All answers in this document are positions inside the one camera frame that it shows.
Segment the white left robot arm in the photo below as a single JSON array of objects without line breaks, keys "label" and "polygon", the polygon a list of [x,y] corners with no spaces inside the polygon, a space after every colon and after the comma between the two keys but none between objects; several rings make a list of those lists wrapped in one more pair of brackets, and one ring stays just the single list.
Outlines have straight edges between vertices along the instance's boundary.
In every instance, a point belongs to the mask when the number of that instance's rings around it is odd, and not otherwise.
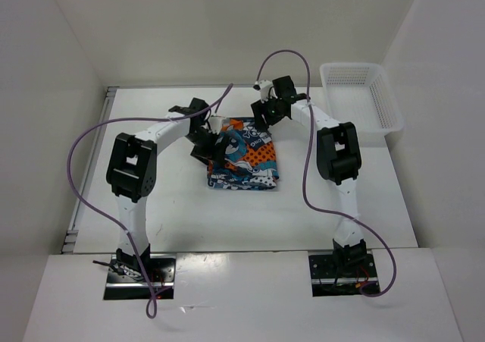
[{"label": "white left robot arm", "polygon": [[116,196],[120,234],[115,267],[135,281],[145,280],[152,270],[150,243],[146,233],[146,203],[155,188],[157,159],[163,150],[180,138],[194,147],[191,156],[209,164],[224,164],[226,139],[215,133],[221,122],[208,124],[209,104],[194,98],[187,107],[174,106],[169,114],[145,130],[116,136],[106,174]]}]

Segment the colourful patterned shorts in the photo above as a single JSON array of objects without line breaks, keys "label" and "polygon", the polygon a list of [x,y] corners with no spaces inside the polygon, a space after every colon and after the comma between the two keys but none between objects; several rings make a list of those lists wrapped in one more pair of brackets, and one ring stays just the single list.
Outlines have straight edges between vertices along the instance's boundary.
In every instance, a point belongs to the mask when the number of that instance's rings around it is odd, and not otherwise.
[{"label": "colourful patterned shorts", "polygon": [[230,137],[225,166],[207,165],[208,186],[222,190],[272,190],[279,173],[271,134],[255,128],[254,118],[227,118],[220,133]]}]

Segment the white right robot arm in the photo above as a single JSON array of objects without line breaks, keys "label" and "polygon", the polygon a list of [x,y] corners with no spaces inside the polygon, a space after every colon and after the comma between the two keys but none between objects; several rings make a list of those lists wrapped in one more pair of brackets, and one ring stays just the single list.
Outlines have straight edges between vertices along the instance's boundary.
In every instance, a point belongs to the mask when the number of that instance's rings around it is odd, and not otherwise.
[{"label": "white right robot arm", "polygon": [[316,166],[319,175],[338,192],[339,223],[333,235],[333,270],[341,276],[351,275],[365,260],[367,246],[358,217],[356,181],[361,168],[361,152],[355,125],[339,122],[298,94],[289,76],[275,80],[258,80],[253,88],[260,99],[251,104],[255,124],[267,130],[289,118],[314,135]]}]

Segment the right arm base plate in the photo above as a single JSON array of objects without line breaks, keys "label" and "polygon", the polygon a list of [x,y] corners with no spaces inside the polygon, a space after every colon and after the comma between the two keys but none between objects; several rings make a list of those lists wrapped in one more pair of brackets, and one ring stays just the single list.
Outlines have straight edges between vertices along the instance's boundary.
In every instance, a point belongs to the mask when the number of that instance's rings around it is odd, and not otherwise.
[{"label": "right arm base plate", "polygon": [[361,289],[370,295],[380,292],[371,253],[364,261],[347,268],[337,267],[331,251],[309,253],[308,264],[313,297],[354,296],[359,295]]}]

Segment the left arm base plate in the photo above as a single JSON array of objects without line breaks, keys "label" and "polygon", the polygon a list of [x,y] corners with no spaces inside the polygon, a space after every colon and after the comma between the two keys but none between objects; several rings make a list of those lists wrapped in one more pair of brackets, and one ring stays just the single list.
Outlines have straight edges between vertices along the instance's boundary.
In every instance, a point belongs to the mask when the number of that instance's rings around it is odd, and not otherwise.
[{"label": "left arm base plate", "polygon": [[[175,255],[151,254],[148,276],[157,300],[174,298]],[[108,266],[103,300],[148,300],[149,286],[140,272],[131,272],[117,265],[112,255]]]}]

